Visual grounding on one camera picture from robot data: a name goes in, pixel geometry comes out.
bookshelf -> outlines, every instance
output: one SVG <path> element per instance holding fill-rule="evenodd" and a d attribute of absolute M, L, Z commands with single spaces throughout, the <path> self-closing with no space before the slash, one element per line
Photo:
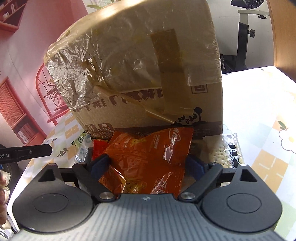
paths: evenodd
<path fill-rule="evenodd" d="M 0 113 L 25 146 L 40 145 L 46 135 L 19 100 L 8 77 L 0 84 Z"/>
<path fill-rule="evenodd" d="M 18 30 L 28 0 L 4 0 L 0 3 L 0 29 Z"/>

brown tape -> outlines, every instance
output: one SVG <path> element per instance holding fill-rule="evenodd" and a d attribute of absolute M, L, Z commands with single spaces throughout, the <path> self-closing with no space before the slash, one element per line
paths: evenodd
<path fill-rule="evenodd" d="M 169 123 L 182 115 L 192 115 L 193 108 L 186 90 L 186 78 L 182 68 L 181 54 L 174 29 L 151 34 L 156 51 L 162 92 L 164 96 L 164 110 L 156 110 L 145 104 L 109 88 L 94 58 L 82 63 L 86 70 L 87 79 L 93 86 L 93 92 L 103 94 L 107 98 L 118 95 L 126 101 L 140 105 L 146 115 Z"/>
<path fill-rule="evenodd" d="M 193 107 L 187 93 L 187 81 L 182 67 L 181 53 L 174 29 L 150 35 L 161 77 L 165 102 L 164 114 L 192 115 Z"/>

human hand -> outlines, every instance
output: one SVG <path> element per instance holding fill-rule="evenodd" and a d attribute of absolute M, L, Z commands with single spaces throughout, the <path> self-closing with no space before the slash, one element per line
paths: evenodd
<path fill-rule="evenodd" d="M 7 220 L 7 201 L 10 191 L 7 187 L 10 174 L 0 170 L 0 228 L 9 229 L 11 225 Z"/>

checkered tablecloth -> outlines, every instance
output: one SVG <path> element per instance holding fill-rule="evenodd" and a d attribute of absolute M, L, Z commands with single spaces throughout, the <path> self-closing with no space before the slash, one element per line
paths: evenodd
<path fill-rule="evenodd" d="M 223 132 L 237 133 L 245 163 L 276 193 L 283 205 L 275 231 L 288 241 L 296 238 L 296 83 L 273 66 L 223 75 Z M 74 164 L 71 145 L 83 131 L 71 113 L 44 143 L 53 147 L 50 157 L 32 159 L 8 205 L 50 162 L 60 168 Z"/>
<path fill-rule="evenodd" d="M 11 195 L 7 211 L 14 223 L 16 223 L 12 215 L 12 204 L 14 200 L 48 163 L 57 163 L 59 168 L 73 166 L 78 148 L 73 146 L 72 142 L 77 139 L 83 131 L 83 128 L 78 124 L 71 112 L 64 115 L 59 120 L 58 125 L 43 142 L 43 144 L 50 144 L 52 146 L 52 154 L 47 157 L 31 159 Z"/>

red chair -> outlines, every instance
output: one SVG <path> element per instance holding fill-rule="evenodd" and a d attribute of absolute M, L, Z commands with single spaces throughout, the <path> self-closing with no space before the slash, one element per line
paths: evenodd
<path fill-rule="evenodd" d="M 69 109 L 44 64 L 36 76 L 36 89 L 49 116 L 47 123 L 52 121 L 56 126 L 57 118 L 67 114 Z"/>

